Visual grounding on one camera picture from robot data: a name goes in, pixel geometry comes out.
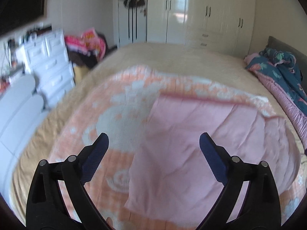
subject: wardrobe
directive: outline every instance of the wardrobe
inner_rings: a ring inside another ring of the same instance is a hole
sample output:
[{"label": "wardrobe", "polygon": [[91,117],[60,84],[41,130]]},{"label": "wardrobe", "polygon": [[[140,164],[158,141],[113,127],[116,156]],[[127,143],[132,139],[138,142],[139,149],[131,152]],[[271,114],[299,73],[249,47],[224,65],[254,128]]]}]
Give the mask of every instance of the wardrobe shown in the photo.
[{"label": "wardrobe", "polygon": [[148,0],[147,41],[248,54],[255,0]]}]

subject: mattress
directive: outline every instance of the mattress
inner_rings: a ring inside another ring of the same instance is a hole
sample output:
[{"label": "mattress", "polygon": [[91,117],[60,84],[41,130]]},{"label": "mattress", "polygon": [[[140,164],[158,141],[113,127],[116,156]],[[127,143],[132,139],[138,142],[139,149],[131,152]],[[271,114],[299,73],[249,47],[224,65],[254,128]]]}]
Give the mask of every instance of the mattress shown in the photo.
[{"label": "mattress", "polygon": [[[256,77],[244,69],[243,60],[200,49],[185,49],[177,45],[132,44],[119,49],[106,58],[65,96],[37,129],[24,150],[13,174],[11,186],[13,209],[22,222],[25,222],[27,195],[36,166],[41,159],[49,158],[55,141],[61,135],[73,112],[79,108],[87,95],[110,75],[135,65],[146,65],[161,72],[200,76],[251,94],[267,97],[274,112],[287,119],[288,127],[294,134],[297,146],[302,153],[302,165],[297,179],[290,189],[281,196],[281,206],[285,208],[285,218],[291,215],[306,191],[304,149],[278,102]],[[131,157],[127,157],[127,160],[122,160],[122,162],[128,163],[130,159]]]}]

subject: television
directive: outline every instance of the television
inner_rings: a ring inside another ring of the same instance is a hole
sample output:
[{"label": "television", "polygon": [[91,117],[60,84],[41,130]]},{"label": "television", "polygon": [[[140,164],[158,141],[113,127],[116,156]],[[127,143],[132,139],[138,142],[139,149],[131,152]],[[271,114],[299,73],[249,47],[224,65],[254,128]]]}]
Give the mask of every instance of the television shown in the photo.
[{"label": "television", "polygon": [[8,0],[0,13],[0,36],[44,15],[45,0]]}]

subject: blue gripper pad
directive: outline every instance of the blue gripper pad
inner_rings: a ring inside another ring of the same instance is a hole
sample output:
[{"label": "blue gripper pad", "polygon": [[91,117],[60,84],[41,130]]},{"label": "blue gripper pad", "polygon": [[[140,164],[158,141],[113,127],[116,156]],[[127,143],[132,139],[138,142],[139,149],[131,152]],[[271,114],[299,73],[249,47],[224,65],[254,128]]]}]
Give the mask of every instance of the blue gripper pad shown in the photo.
[{"label": "blue gripper pad", "polygon": [[102,158],[108,150],[109,137],[102,133],[90,147],[92,147],[92,151],[81,166],[82,175],[80,182],[82,185],[92,180]]},{"label": "blue gripper pad", "polygon": [[213,142],[207,133],[203,133],[199,139],[199,146],[204,154],[216,180],[226,186],[228,182],[227,172],[228,167],[223,162],[219,153],[217,152],[218,146]]}]

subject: beige wall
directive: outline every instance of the beige wall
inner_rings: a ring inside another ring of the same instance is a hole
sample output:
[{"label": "beige wall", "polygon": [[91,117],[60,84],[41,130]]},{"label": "beige wall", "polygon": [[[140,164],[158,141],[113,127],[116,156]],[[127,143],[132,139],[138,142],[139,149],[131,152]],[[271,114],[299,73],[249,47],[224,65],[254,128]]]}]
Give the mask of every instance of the beige wall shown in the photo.
[{"label": "beige wall", "polygon": [[18,38],[32,27],[43,22],[54,28],[63,28],[66,34],[76,34],[95,27],[106,35],[109,45],[114,44],[112,0],[46,0],[45,16],[37,22],[8,33],[0,38],[0,67],[4,56],[3,42],[11,37]]},{"label": "beige wall", "polygon": [[307,55],[307,15],[297,0],[256,0],[249,52],[263,50],[270,35]]}]

